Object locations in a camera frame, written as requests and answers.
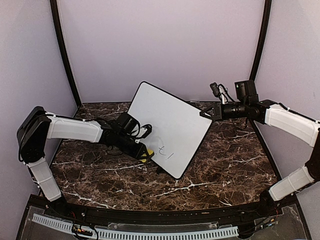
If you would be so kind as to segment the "yellow black eraser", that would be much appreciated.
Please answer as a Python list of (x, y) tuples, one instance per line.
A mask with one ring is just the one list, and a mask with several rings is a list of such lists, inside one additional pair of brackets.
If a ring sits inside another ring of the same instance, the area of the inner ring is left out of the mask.
[(147, 149), (147, 151), (141, 155), (139, 161), (141, 161), (142, 163), (147, 163), (154, 156), (154, 154), (155, 153), (153, 150)]

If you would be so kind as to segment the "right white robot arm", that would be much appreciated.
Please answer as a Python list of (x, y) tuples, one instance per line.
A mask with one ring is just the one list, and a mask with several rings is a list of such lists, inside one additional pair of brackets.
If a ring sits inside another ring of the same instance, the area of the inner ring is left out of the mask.
[(280, 202), (320, 180), (320, 122), (304, 116), (282, 103), (259, 100), (253, 80), (238, 81), (235, 84), (237, 101), (234, 101), (225, 87), (212, 83), (210, 88), (219, 101), (202, 110), (201, 117), (214, 122), (227, 119), (247, 118), (263, 125), (283, 130), (312, 147), (309, 160), (284, 179), (264, 190), (255, 205), (255, 213), (266, 217), (274, 212)]

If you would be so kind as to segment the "white whiteboard black frame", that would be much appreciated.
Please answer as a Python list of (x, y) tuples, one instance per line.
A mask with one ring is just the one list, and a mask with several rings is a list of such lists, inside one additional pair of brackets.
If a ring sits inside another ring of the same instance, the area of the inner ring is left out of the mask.
[(154, 151), (151, 159), (175, 179), (183, 176), (212, 124), (197, 107), (145, 81), (128, 114), (142, 126), (152, 126), (142, 143)]

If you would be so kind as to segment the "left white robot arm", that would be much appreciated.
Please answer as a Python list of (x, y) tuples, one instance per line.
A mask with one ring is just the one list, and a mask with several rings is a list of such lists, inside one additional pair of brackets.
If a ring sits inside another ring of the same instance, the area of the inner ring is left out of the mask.
[(79, 140), (116, 147), (122, 153), (145, 163), (155, 153), (141, 140), (151, 132), (151, 124), (140, 125), (127, 112), (112, 120), (86, 120), (56, 115), (36, 106), (17, 130), (18, 160), (28, 167), (45, 198), (52, 202), (51, 210), (58, 217), (67, 218), (71, 208), (61, 199), (63, 194), (46, 161), (46, 141)]

